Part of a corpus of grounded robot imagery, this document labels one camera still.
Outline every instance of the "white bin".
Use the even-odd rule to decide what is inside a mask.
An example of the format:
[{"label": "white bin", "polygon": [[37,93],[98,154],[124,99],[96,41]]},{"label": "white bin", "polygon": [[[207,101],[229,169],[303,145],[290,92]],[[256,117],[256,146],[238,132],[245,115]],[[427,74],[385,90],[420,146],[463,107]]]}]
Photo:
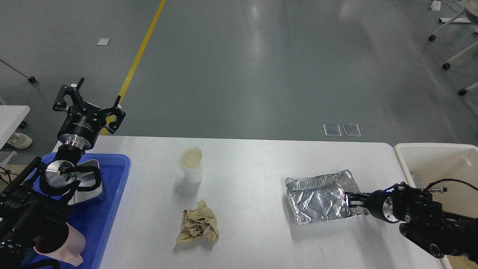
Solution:
[{"label": "white bin", "polygon": [[[478,186],[478,147],[462,144],[406,143],[395,147],[407,183],[415,186],[419,176],[423,187],[440,179],[460,179]],[[441,182],[435,187],[447,187],[445,193],[433,193],[433,200],[443,204],[443,210],[478,217],[478,192],[458,182]]]}]

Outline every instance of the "blue tray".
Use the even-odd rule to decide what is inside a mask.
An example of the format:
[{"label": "blue tray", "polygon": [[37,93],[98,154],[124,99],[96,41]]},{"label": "blue tray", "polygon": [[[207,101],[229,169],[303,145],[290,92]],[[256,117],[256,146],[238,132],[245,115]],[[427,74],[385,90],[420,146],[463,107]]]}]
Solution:
[{"label": "blue tray", "polygon": [[[49,153],[42,158],[42,162],[49,163],[55,157],[55,153]],[[105,200],[84,208],[75,208],[68,219],[68,223],[81,232],[87,239],[85,251],[81,254],[83,263],[75,267],[69,263],[60,262],[61,269],[97,269],[105,251],[109,232],[113,226],[116,210],[120,205],[126,179],[130,172],[130,159],[122,154],[84,154],[80,163],[88,160],[98,160],[101,171],[101,182]],[[38,180],[35,182],[35,190],[38,192]],[[38,255],[32,262],[47,258]]]}]

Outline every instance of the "pink cup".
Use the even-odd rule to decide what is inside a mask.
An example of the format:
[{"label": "pink cup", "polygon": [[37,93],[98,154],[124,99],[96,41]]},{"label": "pink cup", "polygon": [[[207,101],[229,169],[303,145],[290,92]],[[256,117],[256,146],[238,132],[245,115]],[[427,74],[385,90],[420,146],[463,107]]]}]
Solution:
[{"label": "pink cup", "polygon": [[60,233],[56,240],[37,237],[36,245],[33,248],[38,254],[64,261],[74,266],[80,265],[83,262],[81,253],[85,250],[87,243],[85,236],[68,223]]}]

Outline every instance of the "yellow floor line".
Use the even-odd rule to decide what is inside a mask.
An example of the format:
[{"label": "yellow floor line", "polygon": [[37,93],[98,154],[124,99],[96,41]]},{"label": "yellow floor line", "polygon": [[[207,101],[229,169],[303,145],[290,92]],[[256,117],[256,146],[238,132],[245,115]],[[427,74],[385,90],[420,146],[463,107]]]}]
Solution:
[{"label": "yellow floor line", "polygon": [[[130,70],[128,72],[128,75],[124,79],[123,86],[121,86],[121,89],[119,90],[118,95],[121,96],[121,99],[119,100],[119,103],[123,101],[123,97],[126,94],[126,91],[128,90],[128,86],[130,85],[131,79],[133,78],[134,72],[136,71],[136,67],[138,67],[138,63],[141,60],[141,56],[143,56],[144,49],[146,48],[146,45],[148,44],[149,38],[151,36],[151,33],[154,29],[154,26],[156,25],[156,22],[158,21],[159,15],[161,14],[161,11],[163,10],[164,4],[166,3],[166,0],[161,0],[161,3],[159,4],[158,9],[156,10],[156,14],[154,15],[150,27],[148,28],[148,31],[146,32],[146,35],[143,38],[143,42],[141,43],[140,49],[138,50],[138,53],[136,54],[136,57],[133,60],[133,64],[130,67]],[[110,116],[107,119],[107,125],[112,122],[114,119],[114,116]],[[107,135],[108,131],[106,129],[102,129],[101,132],[99,133],[100,135]]]}]

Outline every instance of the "white paper cup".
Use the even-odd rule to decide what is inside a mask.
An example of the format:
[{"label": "white paper cup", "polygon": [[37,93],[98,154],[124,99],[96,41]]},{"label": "white paper cup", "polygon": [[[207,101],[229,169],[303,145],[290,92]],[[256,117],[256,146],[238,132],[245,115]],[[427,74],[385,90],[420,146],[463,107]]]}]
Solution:
[{"label": "white paper cup", "polygon": [[190,182],[198,183],[203,179],[203,152],[197,146],[181,149],[178,162]]}]

